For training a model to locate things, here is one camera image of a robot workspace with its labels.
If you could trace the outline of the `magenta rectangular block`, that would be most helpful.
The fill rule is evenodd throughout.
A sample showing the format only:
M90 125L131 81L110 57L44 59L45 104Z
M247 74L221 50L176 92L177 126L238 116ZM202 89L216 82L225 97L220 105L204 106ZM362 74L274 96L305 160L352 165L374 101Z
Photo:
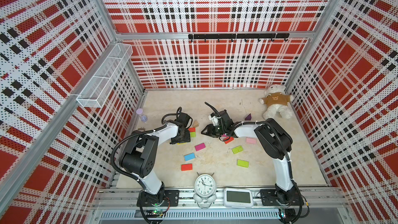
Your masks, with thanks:
M195 146L195 150L196 151L200 151L200 150L205 149L205 148L206 148L206 146L205 146L204 143L201 143L201 144Z

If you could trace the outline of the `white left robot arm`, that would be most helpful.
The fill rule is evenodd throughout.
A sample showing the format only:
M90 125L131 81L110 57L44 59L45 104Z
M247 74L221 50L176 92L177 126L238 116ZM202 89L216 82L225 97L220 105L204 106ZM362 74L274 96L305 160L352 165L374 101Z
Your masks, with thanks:
M162 126L149 131L134 131L112 150L110 163L121 175L134 179L141 187L138 206L148 203L160 206L168 198L165 186L153 171L158 146L191 142L189 132L193 119L179 107L175 113L163 116Z

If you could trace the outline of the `blue rectangular block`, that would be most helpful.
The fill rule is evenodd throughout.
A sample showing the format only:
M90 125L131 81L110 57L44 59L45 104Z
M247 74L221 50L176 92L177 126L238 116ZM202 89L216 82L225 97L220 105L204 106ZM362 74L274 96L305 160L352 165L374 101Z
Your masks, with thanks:
M192 159L195 159L195 154L194 153L190 153L190 154L184 155L184 160L185 161L190 161Z

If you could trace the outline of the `red block front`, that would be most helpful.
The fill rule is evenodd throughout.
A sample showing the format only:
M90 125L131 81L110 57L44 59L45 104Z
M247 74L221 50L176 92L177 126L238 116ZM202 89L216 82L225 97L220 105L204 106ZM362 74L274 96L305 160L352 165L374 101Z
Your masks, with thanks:
M192 164L182 164L181 171L192 171L193 165Z

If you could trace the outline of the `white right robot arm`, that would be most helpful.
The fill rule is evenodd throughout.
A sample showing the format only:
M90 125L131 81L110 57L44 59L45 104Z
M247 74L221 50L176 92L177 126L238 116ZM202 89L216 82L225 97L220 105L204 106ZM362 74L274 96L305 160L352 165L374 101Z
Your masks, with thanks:
M226 142L231 138L257 139L266 154L272 158L275 172L275 195L278 204L289 205L300 191L293 178L290 152L293 140L291 136L273 118L264 121L233 122L226 110L218 111L205 103L213 111L209 115L211 124L201 132L202 135Z

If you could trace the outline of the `natural wood triangle block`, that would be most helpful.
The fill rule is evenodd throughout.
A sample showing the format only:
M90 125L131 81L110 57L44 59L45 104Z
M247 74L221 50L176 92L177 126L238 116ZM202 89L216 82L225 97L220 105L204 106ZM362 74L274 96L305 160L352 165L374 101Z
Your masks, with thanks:
M199 123L198 123L197 120L195 120L195 121L193 122L193 127L194 127L194 128L197 128L198 126L199 126Z

